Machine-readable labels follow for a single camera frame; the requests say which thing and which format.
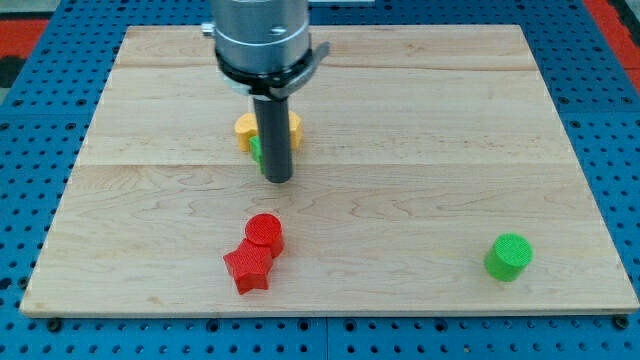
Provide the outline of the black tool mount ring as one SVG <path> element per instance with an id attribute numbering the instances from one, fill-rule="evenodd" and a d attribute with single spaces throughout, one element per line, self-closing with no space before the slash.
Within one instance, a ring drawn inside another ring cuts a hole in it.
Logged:
<path id="1" fill-rule="evenodd" d="M 330 53 L 330 43 L 323 42 L 308 49 L 293 65 L 273 73 L 249 73 L 234 68 L 216 50 L 216 60 L 222 79 L 243 96 L 285 99 L 304 87 L 314 76 L 322 60 Z"/>

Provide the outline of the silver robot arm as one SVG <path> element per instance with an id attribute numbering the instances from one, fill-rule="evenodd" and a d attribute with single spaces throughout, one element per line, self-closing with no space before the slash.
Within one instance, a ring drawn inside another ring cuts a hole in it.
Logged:
<path id="1" fill-rule="evenodd" d="M 214 0 L 201 25 L 223 78 L 253 100 L 265 178 L 293 176 L 288 98 L 313 77 L 330 44 L 312 47 L 306 0 Z"/>

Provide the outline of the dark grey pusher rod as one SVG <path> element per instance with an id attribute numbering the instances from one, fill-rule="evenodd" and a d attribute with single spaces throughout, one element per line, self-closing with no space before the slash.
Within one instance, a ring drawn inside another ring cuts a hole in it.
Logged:
<path id="1" fill-rule="evenodd" d="M 253 98 L 265 178 L 285 183 L 293 175 L 288 101 Z"/>

